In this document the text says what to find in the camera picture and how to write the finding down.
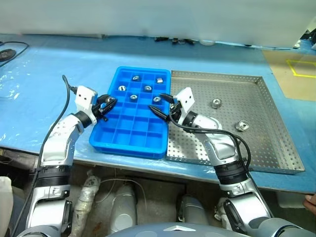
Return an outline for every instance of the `table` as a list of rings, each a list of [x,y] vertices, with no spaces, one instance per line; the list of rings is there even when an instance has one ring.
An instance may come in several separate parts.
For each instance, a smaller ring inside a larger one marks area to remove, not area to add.
[[[172,45],[152,38],[0,35],[31,47],[0,68],[0,147],[38,153],[49,126],[62,110],[71,85],[85,85],[104,94],[119,66],[262,76],[306,169],[296,175],[252,172],[262,188],[313,193],[316,191],[316,103],[284,97],[261,49],[236,45]],[[316,54],[303,42],[297,52]],[[17,50],[23,46],[13,44]],[[74,95],[66,114],[76,111]],[[76,143],[75,159],[112,167],[217,182],[213,167],[96,152],[88,139],[92,128]]]

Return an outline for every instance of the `yellow tape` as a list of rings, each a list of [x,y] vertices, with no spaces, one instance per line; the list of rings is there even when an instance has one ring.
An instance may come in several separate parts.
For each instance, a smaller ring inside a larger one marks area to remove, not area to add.
[[[286,60],[287,64],[289,65],[292,73],[294,76],[296,77],[305,77],[305,78],[316,78],[316,76],[314,75],[305,75],[305,74],[297,74],[295,69],[293,68],[291,63],[309,63],[309,64],[313,64],[315,66],[315,70],[316,70],[316,62],[309,62],[309,61],[298,61],[298,60]]]

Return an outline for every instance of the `human hand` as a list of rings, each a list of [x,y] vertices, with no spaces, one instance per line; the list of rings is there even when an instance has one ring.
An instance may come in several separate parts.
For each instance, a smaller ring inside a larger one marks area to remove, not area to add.
[[[311,211],[314,215],[316,215],[316,194],[305,195],[305,200],[303,202],[304,207],[306,207],[309,211]]]

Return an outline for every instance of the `stainless steel tray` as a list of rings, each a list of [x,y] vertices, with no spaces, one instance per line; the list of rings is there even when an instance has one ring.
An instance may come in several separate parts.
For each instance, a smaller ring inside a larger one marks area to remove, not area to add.
[[[249,145],[251,167],[257,171],[297,173],[304,166],[262,77],[172,71],[171,94],[191,87],[196,103],[193,111],[218,119],[224,130],[238,134]],[[213,109],[212,99],[222,100]],[[235,124],[249,122],[238,132]],[[169,125],[167,159],[212,165],[194,135]]]

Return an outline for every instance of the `black cable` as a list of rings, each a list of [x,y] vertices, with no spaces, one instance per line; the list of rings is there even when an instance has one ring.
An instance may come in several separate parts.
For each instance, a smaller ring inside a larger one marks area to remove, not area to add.
[[[23,205],[23,207],[22,207],[22,210],[21,210],[21,212],[20,212],[20,214],[19,214],[19,216],[18,216],[18,219],[17,219],[17,221],[16,221],[16,223],[15,223],[15,226],[14,226],[14,228],[13,228],[11,237],[14,237],[15,232],[16,232],[16,230],[17,230],[17,228],[18,228],[19,222],[20,222],[20,220],[21,220],[21,217],[22,217],[22,215],[23,215],[23,213],[24,213],[24,210],[25,210],[25,208],[26,208],[26,206],[27,206],[27,204],[28,204],[28,202],[29,202],[29,200],[30,200],[30,198],[31,198],[31,196],[32,196],[32,193],[33,193],[33,191],[34,191],[35,183],[36,183],[37,177],[38,177],[39,172],[40,172],[40,161],[41,161],[41,157],[42,157],[42,155],[43,155],[44,145],[45,145],[46,141],[48,140],[48,137],[49,137],[49,135],[51,134],[52,130],[54,129],[54,127],[56,126],[56,124],[59,122],[59,120],[61,119],[61,117],[64,115],[64,113],[65,113],[65,111],[66,111],[66,109],[67,109],[67,107],[68,107],[68,104],[69,104],[69,99],[70,99],[70,86],[69,86],[69,84],[68,84],[68,81],[67,81],[66,76],[63,75],[62,78],[63,78],[63,80],[64,80],[64,83],[65,83],[66,89],[67,89],[67,99],[66,99],[66,103],[65,103],[65,106],[64,106],[62,112],[60,113],[60,115],[58,116],[58,118],[55,120],[55,122],[53,123],[53,125],[50,127],[50,129],[49,129],[48,133],[46,134],[46,136],[45,136],[45,138],[44,138],[44,140],[43,140],[43,143],[42,143],[42,145],[41,145],[41,147],[40,147],[39,158],[38,158],[38,165],[37,165],[37,169],[36,169],[36,171],[35,171],[35,174],[34,174],[34,177],[33,177],[33,180],[32,180],[31,190],[30,190],[30,192],[29,192],[29,194],[28,194],[28,196],[27,196],[27,198],[26,198],[26,200],[25,200],[25,202],[24,202],[24,205]]]
[[[170,121],[176,125],[177,127],[180,127],[182,129],[184,129],[186,132],[189,132],[189,133],[200,133],[200,134],[206,134],[206,133],[213,133],[213,134],[224,134],[224,135],[228,135],[232,138],[232,141],[237,149],[237,154],[239,156],[239,159],[242,161],[242,166],[243,168],[245,169],[246,171],[246,174],[248,175],[248,177],[251,179],[253,185],[255,186],[255,189],[258,193],[258,195],[260,196],[262,202],[264,203],[264,205],[267,207],[268,209],[268,212],[269,214],[271,215],[271,217],[273,217],[273,214],[269,208],[269,206],[267,205],[266,201],[264,200],[261,192],[259,191],[259,188],[257,186],[257,184],[255,183],[254,179],[252,178],[250,172],[249,172],[249,165],[250,165],[250,162],[251,162],[251,153],[250,153],[250,148],[249,146],[247,145],[247,143],[239,136],[237,135],[234,135],[228,131],[225,131],[225,130],[220,130],[220,129],[209,129],[209,128],[200,128],[200,127],[189,127],[189,126],[184,126],[184,125],[180,125],[178,124],[174,119],[173,117],[170,115]],[[247,150],[247,163],[245,164],[244,161],[242,160],[242,157],[241,157],[241,152],[240,152],[240,147],[239,147],[239,143],[238,143],[238,140],[240,140],[243,145],[245,146],[246,150]]]
[[[20,41],[7,41],[7,42],[2,42],[0,44],[0,46],[4,45],[4,44],[7,44],[7,43],[22,43],[25,46],[24,49],[22,49],[19,53],[17,53],[14,57],[10,58],[9,60],[5,61],[4,63],[0,64],[0,67],[4,66],[5,64],[11,62],[13,59],[15,59],[17,56],[19,56],[20,54],[22,54],[28,47],[30,47],[30,45],[28,43],[25,43],[25,42],[20,42]]]

